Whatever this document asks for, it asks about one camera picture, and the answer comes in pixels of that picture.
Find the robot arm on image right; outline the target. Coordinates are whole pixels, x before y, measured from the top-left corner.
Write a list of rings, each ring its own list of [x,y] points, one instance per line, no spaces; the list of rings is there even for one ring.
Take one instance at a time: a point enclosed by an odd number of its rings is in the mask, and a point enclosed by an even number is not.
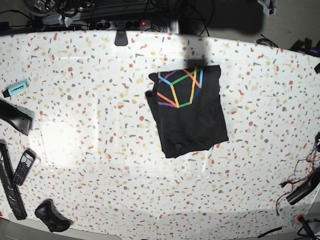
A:
[[[257,2],[263,7],[266,16],[276,14],[276,0],[257,0]]]

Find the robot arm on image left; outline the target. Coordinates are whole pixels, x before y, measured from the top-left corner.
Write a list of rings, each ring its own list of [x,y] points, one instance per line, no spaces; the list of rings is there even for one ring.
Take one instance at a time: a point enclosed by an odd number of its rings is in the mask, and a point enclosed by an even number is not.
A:
[[[78,13],[90,12],[98,0],[23,0],[28,11],[37,17],[46,17],[55,12],[63,18],[72,18]]]

